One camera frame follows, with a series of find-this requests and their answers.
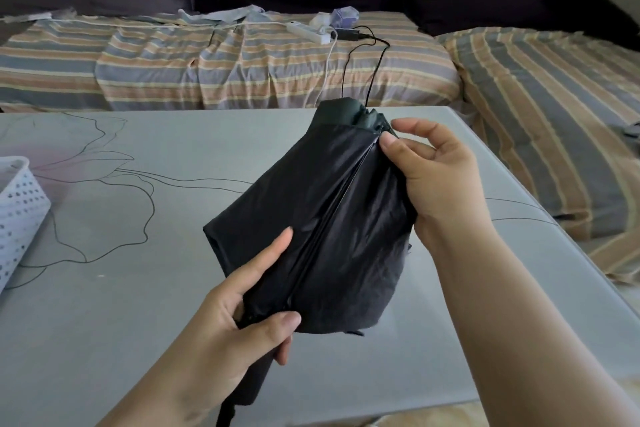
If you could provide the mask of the person's right hand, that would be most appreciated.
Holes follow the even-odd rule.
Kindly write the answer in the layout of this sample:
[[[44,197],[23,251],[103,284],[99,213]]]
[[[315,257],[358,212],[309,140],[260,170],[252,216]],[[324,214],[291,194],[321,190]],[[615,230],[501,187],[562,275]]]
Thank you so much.
[[[409,194],[407,189],[417,212],[415,233],[423,245],[434,250],[446,241],[457,243],[465,236],[491,228],[476,156],[471,149],[436,121],[402,117],[393,119],[391,127],[396,133],[428,140],[427,144],[421,142],[426,147],[426,176],[420,193]]]

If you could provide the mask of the person's left hand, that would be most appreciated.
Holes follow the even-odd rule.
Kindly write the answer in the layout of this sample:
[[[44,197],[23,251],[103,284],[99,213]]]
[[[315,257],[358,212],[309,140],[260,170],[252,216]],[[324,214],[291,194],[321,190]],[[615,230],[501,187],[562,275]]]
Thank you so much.
[[[170,383],[194,405],[212,410],[235,390],[250,366],[271,352],[242,353],[234,340],[248,326],[237,326],[234,315],[243,306],[244,294],[284,253],[293,234],[291,227],[284,229],[266,249],[212,289],[167,350]],[[277,363],[286,364],[288,354],[276,353]]]

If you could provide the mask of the black umbrella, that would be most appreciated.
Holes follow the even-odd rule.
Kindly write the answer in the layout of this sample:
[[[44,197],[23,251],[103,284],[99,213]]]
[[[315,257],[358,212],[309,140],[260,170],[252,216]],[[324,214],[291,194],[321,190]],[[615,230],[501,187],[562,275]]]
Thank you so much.
[[[228,277],[293,230],[290,245],[244,294],[243,329],[278,312],[302,334],[376,325],[396,290],[417,213],[404,174],[381,151],[385,116],[352,98],[322,101],[303,137],[204,226]]]

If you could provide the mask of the person's right forearm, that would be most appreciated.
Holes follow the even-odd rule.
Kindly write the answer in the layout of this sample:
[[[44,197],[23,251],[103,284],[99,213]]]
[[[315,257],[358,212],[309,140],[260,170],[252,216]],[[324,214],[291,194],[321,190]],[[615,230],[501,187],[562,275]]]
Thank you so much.
[[[420,238],[491,427],[640,427],[640,409],[492,223]]]

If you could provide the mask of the person's left forearm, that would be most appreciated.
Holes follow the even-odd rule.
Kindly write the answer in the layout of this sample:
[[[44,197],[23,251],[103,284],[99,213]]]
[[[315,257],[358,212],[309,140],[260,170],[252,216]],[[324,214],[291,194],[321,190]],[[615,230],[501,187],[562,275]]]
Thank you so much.
[[[173,384],[143,378],[95,427],[197,427],[209,413]]]

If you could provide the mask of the black charger adapter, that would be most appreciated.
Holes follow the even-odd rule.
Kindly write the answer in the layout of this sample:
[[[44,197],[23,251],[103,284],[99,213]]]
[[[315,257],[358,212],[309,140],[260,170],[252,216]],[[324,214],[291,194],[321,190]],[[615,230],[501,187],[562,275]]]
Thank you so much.
[[[361,33],[356,28],[334,28],[335,38],[338,41],[357,42],[365,40],[375,40],[371,34]]]

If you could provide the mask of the purple and white device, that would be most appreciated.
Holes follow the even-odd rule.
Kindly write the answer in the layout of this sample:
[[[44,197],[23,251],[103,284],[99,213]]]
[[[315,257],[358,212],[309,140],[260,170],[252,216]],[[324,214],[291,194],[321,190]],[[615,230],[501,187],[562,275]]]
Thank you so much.
[[[354,7],[334,9],[330,14],[329,25],[335,29],[352,29],[359,21],[360,13]]]

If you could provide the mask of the white power strip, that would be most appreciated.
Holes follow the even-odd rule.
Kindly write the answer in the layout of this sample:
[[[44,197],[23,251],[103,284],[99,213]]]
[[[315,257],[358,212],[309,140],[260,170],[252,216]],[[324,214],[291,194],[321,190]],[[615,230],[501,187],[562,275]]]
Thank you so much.
[[[335,40],[334,30],[331,26],[313,26],[299,21],[291,21],[285,24],[286,30],[297,37],[311,41],[315,44],[327,45]]]

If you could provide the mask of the striped quilt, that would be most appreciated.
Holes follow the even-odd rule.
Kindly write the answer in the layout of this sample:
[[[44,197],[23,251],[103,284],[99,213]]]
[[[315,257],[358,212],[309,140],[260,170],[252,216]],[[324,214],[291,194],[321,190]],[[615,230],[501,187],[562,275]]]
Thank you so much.
[[[436,40],[476,134],[605,275],[640,285],[640,48],[524,28]]]

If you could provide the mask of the light blue cloth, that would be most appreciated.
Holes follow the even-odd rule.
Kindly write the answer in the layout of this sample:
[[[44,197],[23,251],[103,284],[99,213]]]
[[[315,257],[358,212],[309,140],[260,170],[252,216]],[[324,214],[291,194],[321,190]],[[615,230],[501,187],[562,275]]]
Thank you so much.
[[[236,26],[247,23],[277,23],[269,13],[256,5],[197,14],[180,9],[177,15],[183,22],[191,25]]]

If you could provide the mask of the striped bed sheet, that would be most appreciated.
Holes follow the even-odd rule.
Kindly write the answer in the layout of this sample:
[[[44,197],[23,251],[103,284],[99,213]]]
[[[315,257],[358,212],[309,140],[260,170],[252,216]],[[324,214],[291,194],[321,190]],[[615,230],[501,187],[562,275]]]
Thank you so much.
[[[396,12],[365,12],[375,40],[315,44],[285,24],[191,25],[178,15],[66,13],[11,24],[0,42],[0,110],[65,112],[449,105],[460,77],[448,52]]]

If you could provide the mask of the black cloth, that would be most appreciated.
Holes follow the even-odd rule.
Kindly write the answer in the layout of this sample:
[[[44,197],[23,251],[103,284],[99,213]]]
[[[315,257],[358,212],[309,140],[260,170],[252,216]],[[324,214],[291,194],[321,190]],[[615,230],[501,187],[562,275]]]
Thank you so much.
[[[640,24],[611,0],[544,0],[557,30],[640,52]]]

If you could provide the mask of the white perforated plastic basket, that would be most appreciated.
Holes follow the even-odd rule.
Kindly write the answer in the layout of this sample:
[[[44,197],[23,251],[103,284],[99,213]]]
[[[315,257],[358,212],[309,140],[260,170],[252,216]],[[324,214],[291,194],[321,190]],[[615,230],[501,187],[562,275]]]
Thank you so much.
[[[51,201],[24,156],[0,157],[0,294],[28,251]]]

